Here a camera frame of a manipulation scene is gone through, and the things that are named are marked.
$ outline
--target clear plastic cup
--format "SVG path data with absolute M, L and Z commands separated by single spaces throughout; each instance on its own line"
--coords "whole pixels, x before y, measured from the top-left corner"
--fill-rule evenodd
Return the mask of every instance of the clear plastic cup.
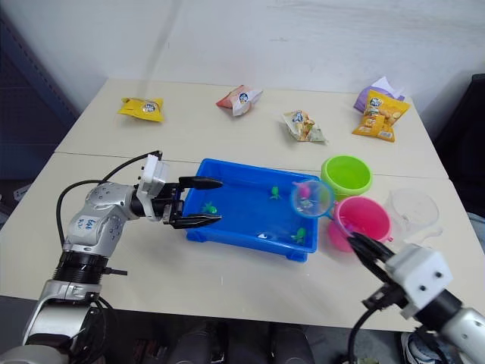
M 411 188 L 392 190 L 384 208 L 391 217 L 395 241 L 417 243 L 443 232 L 437 225 L 440 218 L 437 204 L 424 192 Z

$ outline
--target floor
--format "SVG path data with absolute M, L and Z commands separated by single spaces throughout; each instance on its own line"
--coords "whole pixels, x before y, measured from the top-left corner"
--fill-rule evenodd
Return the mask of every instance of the floor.
M 0 296 L 0 353 L 20 344 L 22 330 L 35 301 Z M 112 337 L 108 363 L 134 364 L 133 352 L 139 339 L 155 339 L 171 344 L 177 338 L 207 318 L 197 316 L 165 315 L 117 310 L 120 329 Z M 247 322 L 255 330 L 264 330 L 265 322 Z M 305 328 L 317 364 L 333 363 L 346 352 L 349 330 L 308 326 Z M 358 334 L 356 353 L 372 357 L 385 364 L 401 364 L 396 346 L 396 333 L 362 330 Z

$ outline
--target pink cup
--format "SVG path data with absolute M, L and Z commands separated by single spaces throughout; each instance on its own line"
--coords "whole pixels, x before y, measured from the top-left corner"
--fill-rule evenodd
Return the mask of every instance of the pink cup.
M 386 210 L 363 196 L 352 196 L 336 202 L 327 232 L 332 244 L 343 252 L 352 251 L 347 241 L 352 232 L 362 233 L 381 243 L 392 240 L 391 220 Z

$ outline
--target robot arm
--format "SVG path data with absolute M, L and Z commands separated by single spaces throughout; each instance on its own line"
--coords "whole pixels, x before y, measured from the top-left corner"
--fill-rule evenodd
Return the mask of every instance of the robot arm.
M 359 233 L 354 233 L 349 242 L 364 266 L 384 282 L 363 301 L 364 306 L 372 310 L 396 304 L 405 319 L 414 317 L 424 329 L 444 337 L 473 363 L 485 364 L 485 318 L 474 309 L 463 308 L 462 302 L 445 289 L 452 276 L 440 253 L 409 244 L 394 254 L 382 243 Z M 384 264 L 384 269 L 377 261 Z
M 99 303 L 101 277 L 126 275 L 109 268 L 127 221 L 147 217 L 176 229 L 212 224 L 221 216 L 183 216 L 185 188 L 212 189 L 222 183 L 206 177 L 180 177 L 166 183 L 168 166 L 160 155 L 148 155 L 139 184 L 106 182 L 92 189 L 67 229 L 52 279 L 46 281 L 26 326 L 23 346 L 0 356 L 8 363 L 88 363 L 102 355 L 107 318 Z

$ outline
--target blue plastic tray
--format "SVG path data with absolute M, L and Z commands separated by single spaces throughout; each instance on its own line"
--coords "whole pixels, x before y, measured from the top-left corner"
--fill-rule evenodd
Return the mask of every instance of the blue plastic tray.
M 207 213 L 205 207 L 210 204 L 222 219 L 206 227 L 187 230 L 187 239 L 264 250 L 297 262 L 305 262 L 308 253 L 317 249 L 318 220 L 297 215 L 289 196 L 293 182 L 318 180 L 318 177 L 215 159 L 204 159 L 197 175 L 216 178 L 224 186 L 215 190 L 191 189 L 184 215 Z M 279 189 L 280 199 L 270 198 L 274 186 Z M 292 236 L 300 228 L 306 229 L 306 236 L 297 243 Z

